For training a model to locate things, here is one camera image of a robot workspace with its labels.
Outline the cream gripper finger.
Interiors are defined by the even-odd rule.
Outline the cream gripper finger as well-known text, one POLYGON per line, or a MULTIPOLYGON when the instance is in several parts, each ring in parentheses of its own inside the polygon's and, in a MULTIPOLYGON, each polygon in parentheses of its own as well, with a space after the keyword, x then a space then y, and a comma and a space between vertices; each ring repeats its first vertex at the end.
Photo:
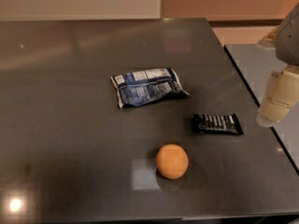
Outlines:
POLYGON ((273 127, 298 102, 299 66, 286 66, 280 72, 274 71, 268 79, 256 121, 262 127, 273 127))

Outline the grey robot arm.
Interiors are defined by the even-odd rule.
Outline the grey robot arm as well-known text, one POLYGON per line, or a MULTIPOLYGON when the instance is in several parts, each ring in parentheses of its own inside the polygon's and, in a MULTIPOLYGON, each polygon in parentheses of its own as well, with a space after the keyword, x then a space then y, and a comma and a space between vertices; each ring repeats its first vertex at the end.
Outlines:
POLYGON ((299 102, 299 4, 285 17, 273 33, 276 56, 286 64, 268 78, 257 123, 272 127, 283 120, 299 102))

